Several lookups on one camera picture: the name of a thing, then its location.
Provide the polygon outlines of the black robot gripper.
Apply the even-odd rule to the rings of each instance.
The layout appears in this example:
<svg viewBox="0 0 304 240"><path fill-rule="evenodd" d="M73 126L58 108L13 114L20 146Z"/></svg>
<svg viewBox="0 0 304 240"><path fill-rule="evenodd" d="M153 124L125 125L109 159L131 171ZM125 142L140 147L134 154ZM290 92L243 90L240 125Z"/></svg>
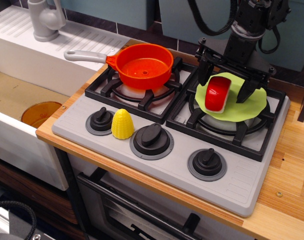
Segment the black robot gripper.
<svg viewBox="0 0 304 240"><path fill-rule="evenodd" d="M236 103L244 103L256 89L260 89L276 73L276 69L260 56L255 46L236 38L200 38L195 57L199 62L198 81L201 86L207 83L214 68L232 73L244 80Z"/></svg>

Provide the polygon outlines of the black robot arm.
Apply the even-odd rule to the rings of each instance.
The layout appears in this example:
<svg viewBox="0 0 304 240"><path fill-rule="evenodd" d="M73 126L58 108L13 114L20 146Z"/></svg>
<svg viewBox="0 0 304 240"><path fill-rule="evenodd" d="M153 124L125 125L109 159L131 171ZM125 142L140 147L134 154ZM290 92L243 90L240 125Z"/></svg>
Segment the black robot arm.
<svg viewBox="0 0 304 240"><path fill-rule="evenodd" d="M286 21L291 12L287 0L232 0L227 23L220 30L211 30L203 21L197 3L190 0L193 17L198 28L209 36L199 39L195 57L199 62L198 81L204 86L215 67L232 73L244 80L237 102L244 103L256 89L266 87L276 73L260 53L271 54L277 50L264 50L262 38L267 30L273 31L277 44L281 37L277 25ZM211 39L231 30L228 40Z"/></svg>

